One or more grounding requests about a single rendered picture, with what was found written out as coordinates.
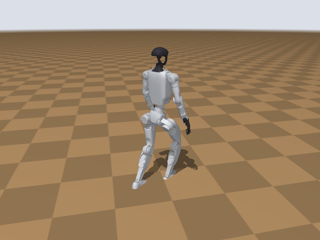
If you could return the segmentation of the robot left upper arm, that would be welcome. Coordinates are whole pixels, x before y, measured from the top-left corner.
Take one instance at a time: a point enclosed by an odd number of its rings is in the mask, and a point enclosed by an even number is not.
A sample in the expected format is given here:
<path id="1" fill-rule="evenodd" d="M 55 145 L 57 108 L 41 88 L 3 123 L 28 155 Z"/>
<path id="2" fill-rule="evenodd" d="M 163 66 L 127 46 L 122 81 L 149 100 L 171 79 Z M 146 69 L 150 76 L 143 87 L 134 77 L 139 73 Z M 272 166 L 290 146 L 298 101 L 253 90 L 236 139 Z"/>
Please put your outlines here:
<path id="1" fill-rule="evenodd" d="M 142 84 L 142 94 L 145 97 L 149 97 L 149 90 L 148 90 L 148 71 L 146 70 L 142 73 L 142 77 L 143 77 L 143 84 Z"/>

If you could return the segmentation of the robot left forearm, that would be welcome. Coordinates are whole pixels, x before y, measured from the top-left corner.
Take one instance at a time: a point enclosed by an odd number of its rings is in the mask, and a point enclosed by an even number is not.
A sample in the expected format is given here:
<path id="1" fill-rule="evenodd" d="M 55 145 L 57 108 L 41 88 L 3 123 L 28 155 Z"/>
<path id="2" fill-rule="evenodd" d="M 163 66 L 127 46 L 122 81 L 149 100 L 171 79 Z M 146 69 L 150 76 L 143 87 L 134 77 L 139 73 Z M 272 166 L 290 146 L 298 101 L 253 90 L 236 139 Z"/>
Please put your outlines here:
<path id="1" fill-rule="evenodd" d="M 150 110 L 154 110 L 155 109 L 154 104 L 151 102 L 150 97 L 144 96 L 144 100 L 146 101 L 147 106 L 150 108 Z"/>

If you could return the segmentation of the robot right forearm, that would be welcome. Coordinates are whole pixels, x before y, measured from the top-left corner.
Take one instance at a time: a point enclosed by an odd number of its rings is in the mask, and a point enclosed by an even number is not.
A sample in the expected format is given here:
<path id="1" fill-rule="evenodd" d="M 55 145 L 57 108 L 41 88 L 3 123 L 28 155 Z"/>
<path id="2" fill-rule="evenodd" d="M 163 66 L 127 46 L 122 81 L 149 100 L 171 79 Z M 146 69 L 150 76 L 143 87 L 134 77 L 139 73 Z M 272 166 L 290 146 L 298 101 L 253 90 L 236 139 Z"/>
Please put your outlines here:
<path id="1" fill-rule="evenodd" d="M 180 100 L 181 100 L 181 103 L 178 104 L 176 107 L 178 109 L 179 115 L 181 116 L 181 120 L 183 121 L 183 118 L 187 118 L 187 120 L 188 120 L 188 116 L 187 116 L 187 112 L 185 109 L 185 105 L 184 105 L 184 101 L 183 101 L 182 96 L 180 96 Z"/>

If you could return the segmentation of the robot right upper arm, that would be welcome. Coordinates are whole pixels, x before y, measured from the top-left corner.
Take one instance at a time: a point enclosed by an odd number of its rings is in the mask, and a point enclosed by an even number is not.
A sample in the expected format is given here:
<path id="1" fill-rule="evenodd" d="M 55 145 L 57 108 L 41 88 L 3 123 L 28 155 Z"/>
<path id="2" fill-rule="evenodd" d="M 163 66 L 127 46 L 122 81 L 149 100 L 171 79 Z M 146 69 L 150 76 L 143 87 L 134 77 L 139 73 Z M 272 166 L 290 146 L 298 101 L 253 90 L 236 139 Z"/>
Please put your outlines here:
<path id="1" fill-rule="evenodd" d="M 176 73 L 171 73 L 171 72 L 168 72 L 166 76 L 167 76 L 167 81 L 171 84 L 172 92 L 174 95 L 173 97 L 174 104 L 181 104 L 179 76 Z"/>

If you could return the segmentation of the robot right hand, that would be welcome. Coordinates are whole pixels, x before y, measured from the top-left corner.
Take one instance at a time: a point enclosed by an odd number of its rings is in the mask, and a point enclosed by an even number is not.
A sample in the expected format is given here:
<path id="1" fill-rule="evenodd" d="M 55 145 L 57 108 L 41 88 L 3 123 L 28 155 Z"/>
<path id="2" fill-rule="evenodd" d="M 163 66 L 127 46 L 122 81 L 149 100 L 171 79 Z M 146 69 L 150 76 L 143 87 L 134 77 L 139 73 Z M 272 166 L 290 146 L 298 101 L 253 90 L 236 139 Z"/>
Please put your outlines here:
<path id="1" fill-rule="evenodd" d="M 183 118 L 182 120 L 183 120 L 183 123 L 186 123 L 185 125 L 187 126 L 187 129 L 185 130 L 185 131 L 187 131 L 187 132 L 186 132 L 186 135 L 189 135 L 189 134 L 190 134 L 190 132 L 191 132 L 191 130 L 190 130 L 190 123 L 189 123 L 189 119 L 187 119 L 187 118 Z"/>

